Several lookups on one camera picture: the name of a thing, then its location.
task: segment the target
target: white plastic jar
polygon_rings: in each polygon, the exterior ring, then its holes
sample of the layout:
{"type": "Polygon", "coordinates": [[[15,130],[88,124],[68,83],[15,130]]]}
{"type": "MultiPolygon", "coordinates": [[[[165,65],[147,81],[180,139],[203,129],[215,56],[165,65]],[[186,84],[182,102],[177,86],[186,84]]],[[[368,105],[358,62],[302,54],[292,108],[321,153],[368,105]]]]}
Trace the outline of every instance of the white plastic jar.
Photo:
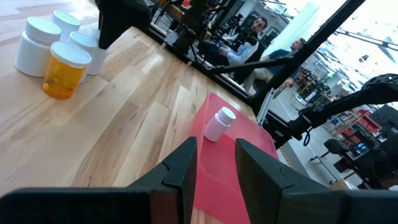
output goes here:
{"type": "Polygon", "coordinates": [[[83,74],[80,83],[83,83],[85,81],[87,73],[91,74],[93,70],[96,70],[96,68],[93,66],[94,64],[92,63],[95,58],[96,50],[97,50],[97,41],[94,39],[94,37],[88,36],[84,33],[81,32],[72,32],[70,33],[68,43],[76,44],[79,47],[85,49],[91,56],[91,63],[87,67],[85,73],[83,74]]]}
{"type": "Polygon", "coordinates": [[[29,17],[19,40],[16,68],[33,77],[44,77],[50,62],[51,44],[58,41],[61,28],[39,17],[29,17]]]}
{"type": "Polygon", "coordinates": [[[205,137],[215,142],[231,126],[236,115],[227,107],[222,107],[205,126],[205,137]]]}
{"type": "Polygon", "coordinates": [[[61,28],[60,41],[62,42],[66,42],[69,39],[70,33],[79,31],[80,28],[80,21],[78,19],[61,10],[55,10],[52,13],[52,22],[61,28]]]}
{"type": "MultiPolygon", "coordinates": [[[[100,30],[92,29],[90,35],[97,41],[98,44],[98,40],[100,39],[100,30]]],[[[108,54],[109,54],[109,48],[101,49],[97,46],[95,55],[93,57],[93,61],[91,62],[92,69],[90,69],[90,71],[88,72],[89,75],[97,75],[100,73],[108,54]]]]}

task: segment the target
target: red tray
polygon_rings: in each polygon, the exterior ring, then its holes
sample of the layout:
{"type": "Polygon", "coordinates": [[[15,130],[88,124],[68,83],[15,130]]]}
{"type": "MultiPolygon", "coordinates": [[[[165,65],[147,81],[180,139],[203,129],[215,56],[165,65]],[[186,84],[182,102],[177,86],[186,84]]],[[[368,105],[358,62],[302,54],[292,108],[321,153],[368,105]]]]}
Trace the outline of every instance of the red tray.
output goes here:
{"type": "Polygon", "coordinates": [[[194,206],[224,223],[250,223],[235,165],[235,140],[243,138],[279,159],[269,133],[211,93],[195,115],[191,136],[198,139],[198,169],[194,206]],[[204,138],[205,124],[223,106],[236,115],[217,142],[204,138]]]}

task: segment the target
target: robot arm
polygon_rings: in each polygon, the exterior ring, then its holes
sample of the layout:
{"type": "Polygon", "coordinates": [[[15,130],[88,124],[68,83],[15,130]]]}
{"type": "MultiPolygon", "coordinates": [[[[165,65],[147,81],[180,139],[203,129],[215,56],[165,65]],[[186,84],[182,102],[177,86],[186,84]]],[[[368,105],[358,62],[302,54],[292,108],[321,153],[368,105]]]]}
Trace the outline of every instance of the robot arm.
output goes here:
{"type": "Polygon", "coordinates": [[[301,110],[299,117],[290,121],[289,125],[296,135],[301,135],[308,128],[319,127],[332,115],[365,104],[384,104],[393,101],[398,101],[398,75],[380,75],[367,81],[356,93],[325,106],[315,105],[301,110]]]}

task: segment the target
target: black cable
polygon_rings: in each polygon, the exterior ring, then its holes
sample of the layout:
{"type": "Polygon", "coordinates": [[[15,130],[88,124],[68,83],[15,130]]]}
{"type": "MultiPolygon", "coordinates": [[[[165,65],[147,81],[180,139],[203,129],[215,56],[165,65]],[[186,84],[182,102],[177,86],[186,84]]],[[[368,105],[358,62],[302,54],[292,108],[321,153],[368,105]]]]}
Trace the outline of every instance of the black cable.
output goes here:
{"type": "Polygon", "coordinates": [[[305,136],[305,138],[304,138],[304,142],[303,142],[303,145],[304,146],[307,146],[308,144],[310,144],[310,140],[311,140],[311,134],[310,134],[310,131],[312,130],[312,128],[310,128],[309,130],[307,130],[306,131],[306,136],[305,136]]]}

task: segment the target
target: floor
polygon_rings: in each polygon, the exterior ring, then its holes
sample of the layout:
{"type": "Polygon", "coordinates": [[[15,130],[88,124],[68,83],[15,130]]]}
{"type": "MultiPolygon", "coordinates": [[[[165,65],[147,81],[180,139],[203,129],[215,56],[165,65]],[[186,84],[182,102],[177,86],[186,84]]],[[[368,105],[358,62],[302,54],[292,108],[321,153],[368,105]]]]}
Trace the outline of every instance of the floor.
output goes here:
{"type": "MultiPolygon", "coordinates": [[[[294,88],[285,88],[282,93],[272,101],[270,106],[270,110],[279,114],[286,121],[297,118],[299,116],[298,110],[304,108],[304,106],[293,97],[293,92],[294,88]]],[[[312,130],[310,134],[311,140],[308,146],[303,146],[303,140],[298,141],[296,139],[291,139],[287,144],[282,146],[282,149],[285,150],[287,154],[289,154],[289,150],[294,152],[295,155],[293,155],[290,160],[294,160],[294,156],[297,157],[300,163],[296,165],[298,171],[302,171],[303,174],[309,176],[311,179],[316,180],[325,186],[329,186],[329,181],[335,180],[333,176],[319,161],[310,162],[310,159],[315,155],[321,156],[327,152],[327,148],[323,143],[328,139],[331,139],[332,136],[323,126],[312,130]]],[[[325,158],[328,163],[328,168],[332,170],[335,175],[339,175],[338,171],[333,167],[333,164],[340,160],[340,157],[328,154],[325,158]]],[[[340,176],[342,178],[350,173],[351,171],[349,170],[349,172],[340,174],[340,176]]],[[[361,183],[361,179],[357,175],[349,177],[347,181],[354,185],[361,183]]]]}

